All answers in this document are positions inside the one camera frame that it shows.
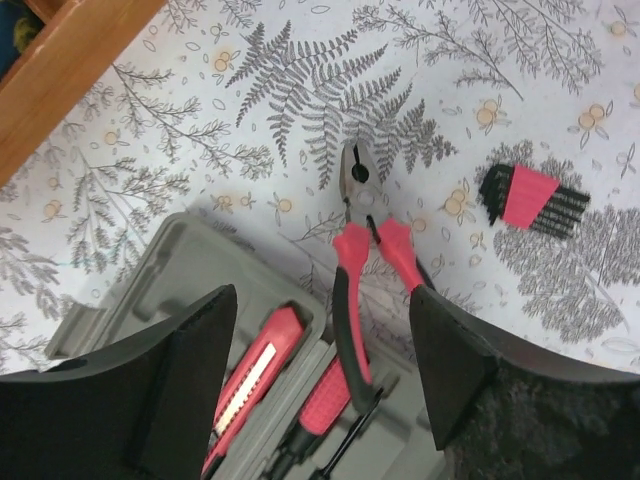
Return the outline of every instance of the white tablecloth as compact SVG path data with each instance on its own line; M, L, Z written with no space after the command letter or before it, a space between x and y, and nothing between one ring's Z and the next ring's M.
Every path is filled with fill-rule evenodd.
M172 212L327 302L357 137L443 295L640 371L640 3L616 5L170 0L0 192L0 370L45 367L69 305L113 302ZM490 227L477 193L496 161L589 192L576 238ZM376 255L361 300L411 357L406 294Z

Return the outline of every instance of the red and black pliers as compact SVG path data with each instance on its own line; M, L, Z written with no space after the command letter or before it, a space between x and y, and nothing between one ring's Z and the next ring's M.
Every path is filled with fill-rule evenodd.
M351 402L366 415L376 401L371 371L360 328L358 297L360 275L369 257L371 236L386 260L400 276L409 295L421 285L433 283L418 261L408 225L390 214L382 195L382 182L366 147L357 142L342 152L340 194L346 205L346 225L335 237L338 268L333 286L333 328Z

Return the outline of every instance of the toolbox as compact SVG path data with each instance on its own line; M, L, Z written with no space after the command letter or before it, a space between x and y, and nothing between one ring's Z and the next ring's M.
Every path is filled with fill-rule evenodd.
M272 466L314 386L336 356L324 306L198 217L168 217L115 306L75 305L47 347L50 358L82 355L181 312L219 286L233 284L238 313L226 380L272 313L293 305L304 333L211 478L258 480ZM369 423L331 474L333 480L445 480L435 449L417 366L374 339L367 354L384 393ZM285 480L308 480L338 449L356 412L348 405L314 450Z

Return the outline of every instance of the gray toolbox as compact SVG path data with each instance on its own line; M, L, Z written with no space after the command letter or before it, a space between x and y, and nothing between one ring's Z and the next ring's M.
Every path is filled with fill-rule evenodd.
M292 359L234 438L214 480L258 480L306 398L336 355L324 307L231 239L188 214L168 217L111 309L76 305L47 347L51 358L82 355L162 321L207 293L233 284L236 329L227 378L270 313L286 302L304 311L305 334ZM374 383L385 395L371 422L332 473L334 480L444 480L445 461L429 430L418 368L375 340L367 341ZM322 468L356 419L349 405L303 464L286 480Z

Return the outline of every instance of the wooden edge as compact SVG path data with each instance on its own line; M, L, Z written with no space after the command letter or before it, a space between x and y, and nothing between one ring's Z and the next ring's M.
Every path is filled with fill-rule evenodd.
M165 0L69 0L0 82L0 187Z
M24 0L27 7L45 24L51 21L56 12L63 6L64 2L65 0Z

